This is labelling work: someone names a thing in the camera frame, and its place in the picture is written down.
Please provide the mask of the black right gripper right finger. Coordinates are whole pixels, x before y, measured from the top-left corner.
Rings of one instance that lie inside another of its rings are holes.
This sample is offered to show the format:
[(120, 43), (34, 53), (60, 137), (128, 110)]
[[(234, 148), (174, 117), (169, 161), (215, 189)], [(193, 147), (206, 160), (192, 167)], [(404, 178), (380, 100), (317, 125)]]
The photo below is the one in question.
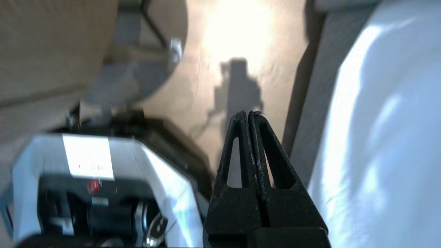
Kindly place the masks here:
[(248, 125), (263, 219), (262, 226), (249, 236), (249, 245), (329, 247), (328, 228), (269, 121), (251, 111)]

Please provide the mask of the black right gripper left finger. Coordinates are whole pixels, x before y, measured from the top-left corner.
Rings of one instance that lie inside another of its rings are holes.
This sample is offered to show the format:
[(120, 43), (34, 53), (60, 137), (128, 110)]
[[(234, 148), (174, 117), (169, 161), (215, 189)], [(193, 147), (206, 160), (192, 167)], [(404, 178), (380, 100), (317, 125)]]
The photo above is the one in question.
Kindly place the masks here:
[[(227, 184), (234, 140), (238, 139), (241, 187)], [(259, 185), (247, 113), (230, 118), (214, 189), (203, 225), (205, 247), (245, 247), (247, 237), (262, 224)]]

